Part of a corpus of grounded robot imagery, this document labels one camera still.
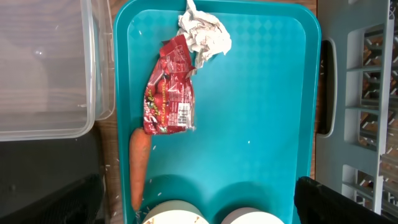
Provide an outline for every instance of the crumpled wrapper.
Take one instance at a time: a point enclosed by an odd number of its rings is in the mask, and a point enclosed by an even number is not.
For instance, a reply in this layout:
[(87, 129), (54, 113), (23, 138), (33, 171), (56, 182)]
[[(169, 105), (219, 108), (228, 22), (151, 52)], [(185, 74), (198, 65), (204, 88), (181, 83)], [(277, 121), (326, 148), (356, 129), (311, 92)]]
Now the crumpled wrapper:
[(213, 55), (231, 49), (232, 40), (224, 25), (217, 17), (197, 11), (193, 0), (187, 0), (187, 11), (178, 17), (180, 29), (177, 35), (183, 34), (187, 40), (188, 49), (197, 52), (195, 67), (202, 68)]

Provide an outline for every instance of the tray rim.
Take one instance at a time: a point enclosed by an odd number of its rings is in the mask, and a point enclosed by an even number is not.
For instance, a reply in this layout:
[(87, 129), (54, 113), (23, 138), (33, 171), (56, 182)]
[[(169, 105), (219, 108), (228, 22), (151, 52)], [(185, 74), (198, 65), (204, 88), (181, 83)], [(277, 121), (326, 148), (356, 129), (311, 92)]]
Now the tray rim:
[[(118, 14), (115, 17), (114, 20), (114, 62), (115, 62), (115, 90), (116, 90), (116, 101), (121, 101), (121, 95), (123, 93), (120, 92), (119, 89), (119, 60), (118, 60), (118, 30), (122, 29), (119, 28), (119, 23), (121, 20), (121, 17), (124, 16), (125, 13), (123, 13), (127, 8), (132, 7), (135, 4), (140, 4), (143, 3), (143, 5), (145, 5), (147, 8), (143, 8), (143, 9), (137, 9), (137, 13), (136, 14), (130, 14), (128, 15), (131, 18), (134, 18), (136, 15), (138, 15), (140, 12), (142, 11), (146, 11), (146, 10), (158, 10), (154, 7), (152, 7), (154, 4), (148, 4), (148, 2), (153, 2), (153, 1), (158, 1), (161, 2), (160, 0), (132, 0), (129, 1), (127, 3), (125, 3), (122, 8), (119, 10)], [(316, 109), (316, 105), (317, 105), (317, 86), (318, 86), (318, 74), (319, 74), (319, 67), (320, 67), (320, 46), (321, 46), (321, 41), (322, 41), (322, 33), (321, 33), (321, 29), (320, 29), (320, 25), (319, 22), (317, 20), (317, 17), (312, 13), (312, 11), (310, 9), (308, 9), (307, 7), (304, 7), (302, 5), (299, 4), (291, 4), (291, 3), (281, 3), (281, 2), (255, 2), (255, 1), (231, 1), (231, 0), (194, 0), (195, 4), (197, 5), (198, 10), (204, 10), (201, 8), (201, 6), (203, 6), (204, 4), (208, 4), (209, 2), (212, 2), (213, 4), (242, 4), (242, 5), (254, 5), (254, 6), (276, 6), (276, 7), (286, 7), (286, 8), (290, 8), (293, 11), (296, 11), (296, 13), (303, 13), (303, 15), (305, 16), (305, 18), (307, 19), (307, 22), (312, 23), (312, 28), (314, 28), (317, 32), (317, 36), (315, 37), (315, 39), (317, 39), (317, 46), (316, 46), (316, 50), (313, 52), (310, 52), (309, 54), (315, 54), (316, 58), (316, 65), (314, 66), (314, 68), (312, 69), (312, 73), (314, 74), (313, 76), (313, 80), (311, 82), (307, 82), (310, 83), (311, 86), (313, 87), (312, 89), (310, 89), (310, 93), (312, 95), (312, 101), (311, 100), (307, 100), (310, 101), (312, 104), (310, 105), (310, 109), (311, 109), (311, 113), (308, 113), (308, 111), (306, 112), (306, 116), (303, 115), (303, 111), (301, 111), (301, 115), (300, 115), (300, 133), (299, 133), (299, 147), (298, 147), (298, 154), (299, 154), (299, 150), (301, 144), (305, 144), (306, 147), (304, 147), (306, 149), (306, 153), (301, 153), (301, 157), (299, 158), (299, 155), (297, 156), (297, 160), (300, 160), (301, 163), (304, 163), (305, 166), (303, 169), (297, 169), (296, 170), (296, 180), (298, 180), (298, 178), (300, 176), (302, 176), (301, 174), (304, 174), (306, 176), (310, 175), (310, 170), (311, 170), (311, 161), (312, 161), (312, 146), (313, 146), (313, 132), (314, 132), (314, 122), (315, 122), (315, 109)], [(181, 10), (176, 10), (176, 9), (165, 9), (165, 10), (173, 10), (173, 11), (184, 11), (185, 8), (182, 8)], [(209, 13), (217, 13), (219, 11), (206, 11)], [(307, 46), (306, 46), (306, 51), (305, 51), (305, 64), (307, 64), (307, 57), (309, 57), (307, 52)], [(304, 68), (304, 73), (308, 72), (309, 68), (307, 68), (307, 66), (305, 65)], [(119, 108), (119, 105), (116, 104), (116, 113), (117, 113), (117, 120), (121, 121), (123, 120), (123, 114), (121, 112), (121, 109)], [(303, 123), (310, 123), (311, 125), (307, 125), (306, 127), (303, 127)], [(118, 125), (118, 151), (119, 151), (119, 168), (120, 168), (120, 178), (121, 178), (121, 194), (122, 194), (122, 205), (123, 205), (123, 220), (125, 223), (129, 223), (129, 217), (127, 217), (127, 207), (131, 205), (129, 204), (130, 200), (126, 200), (125, 196), (131, 197), (131, 193), (130, 193), (130, 188), (127, 186), (130, 186), (129, 183), (129, 179), (125, 179), (123, 176), (128, 176), (129, 177), (129, 159), (125, 160), (125, 155), (123, 153), (123, 149), (128, 148), (128, 144), (129, 144), (129, 137), (131, 135), (131, 133), (129, 133), (127, 136), (125, 134), (123, 134), (122, 130), (122, 126)], [(303, 139), (301, 137), (302, 132), (305, 133), (310, 133), (310, 136), (307, 136), (307, 139)], [(297, 211), (296, 211), (296, 207), (294, 206), (294, 210), (293, 210), (293, 218), (292, 218), (292, 223), (300, 223), (300, 219), (297, 215)]]

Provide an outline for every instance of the clear plastic container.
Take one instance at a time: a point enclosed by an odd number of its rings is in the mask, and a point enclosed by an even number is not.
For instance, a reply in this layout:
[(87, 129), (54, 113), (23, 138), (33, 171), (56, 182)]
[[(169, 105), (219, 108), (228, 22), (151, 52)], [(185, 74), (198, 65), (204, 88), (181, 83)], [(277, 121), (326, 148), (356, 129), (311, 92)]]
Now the clear plastic container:
[(76, 138), (114, 109), (107, 0), (0, 1), (0, 141)]

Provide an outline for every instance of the barcode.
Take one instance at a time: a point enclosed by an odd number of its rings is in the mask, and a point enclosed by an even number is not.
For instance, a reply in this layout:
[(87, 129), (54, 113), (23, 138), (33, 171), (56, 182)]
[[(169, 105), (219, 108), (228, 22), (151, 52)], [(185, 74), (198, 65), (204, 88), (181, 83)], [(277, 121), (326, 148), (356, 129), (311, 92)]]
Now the barcode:
[(189, 103), (178, 103), (177, 126), (186, 127), (191, 118), (191, 106)]

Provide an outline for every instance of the black object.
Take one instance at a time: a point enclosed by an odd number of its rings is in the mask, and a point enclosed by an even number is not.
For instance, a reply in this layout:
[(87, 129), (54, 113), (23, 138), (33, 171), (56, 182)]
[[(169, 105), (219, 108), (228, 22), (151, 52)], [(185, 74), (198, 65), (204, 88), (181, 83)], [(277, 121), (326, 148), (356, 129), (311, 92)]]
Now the black object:
[(302, 224), (393, 223), (309, 177), (297, 181), (294, 204)]
[(102, 198), (100, 176), (90, 175), (0, 219), (0, 223), (94, 223)]
[[(0, 142), (0, 223), (93, 223), (93, 214), (95, 223), (104, 223), (109, 214), (103, 177), (95, 127), (76, 139)], [(54, 219), (42, 220), (43, 214)]]

